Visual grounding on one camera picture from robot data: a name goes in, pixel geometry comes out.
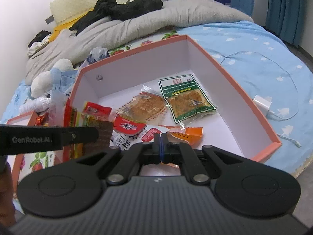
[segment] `bottle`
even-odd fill
[[[27,113],[29,111],[42,112],[48,109],[51,105],[51,95],[40,96],[37,99],[30,100],[19,107],[20,114]]]

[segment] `light blue bedsheet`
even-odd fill
[[[308,67],[280,39],[247,21],[192,26],[178,33],[195,39],[252,99],[271,99],[270,109],[287,120],[268,116],[268,121],[276,133],[302,147],[281,139],[283,145],[266,164],[295,172],[313,151],[313,74]]]
[[[2,115],[0,124],[5,124],[10,118],[14,118],[19,115],[18,109],[26,101],[29,90],[30,86],[25,85],[25,81],[22,81],[18,85],[18,88],[15,90],[9,105]]]

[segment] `yellow cloth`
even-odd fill
[[[86,11],[85,13],[83,13],[82,15],[78,16],[77,18],[74,18],[68,22],[65,22],[64,24],[62,25],[59,25],[59,26],[56,26],[54,29],[53,29],[53,33],[49,39],[49,43],[54,41],[57,36],[60,34],[61,30],[63,29],[69,29],[73,24],[75,24],[80,18],[82,18],[83,16],[85,16],[87,14],[87,12],[89,11]]]

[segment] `orange snack wrapper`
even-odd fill
[[[187,127],[184,130],[175,126],[164,127],[170,129],[167,136],[171,142],[184,142],[192,146],[199,142],[203,136],[202,127]]]

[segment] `black clothing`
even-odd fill
[[[41,41],[42,41],[47,35],[49,35],[49,34],[51,34],[51,33],[48,32],[48,31],[45,31],[45,30],[40,31],[40,32],[35,36],[35,38],[32,39],[32,41],[28,44],[27,47],[30,48],[34,42],[41,42]]]
[[[111,16],[113,20],[127,20],[159,10],[162,6],[161,0],[134,0],[127,4],[117,4],[115,0],[98,0],[94,9],[80,18],[69,30],[77,30],[78,35],[87,26],[106,16]]]
[[[98,0],[94,9],[88,11],[85,16],[80,18],[73,24],[69,30],[77,30],[76,36],[82,32],[87,26],[90,26],[94,22],[110,15],[109,9],[116,6],[117,2],[115,0]]]

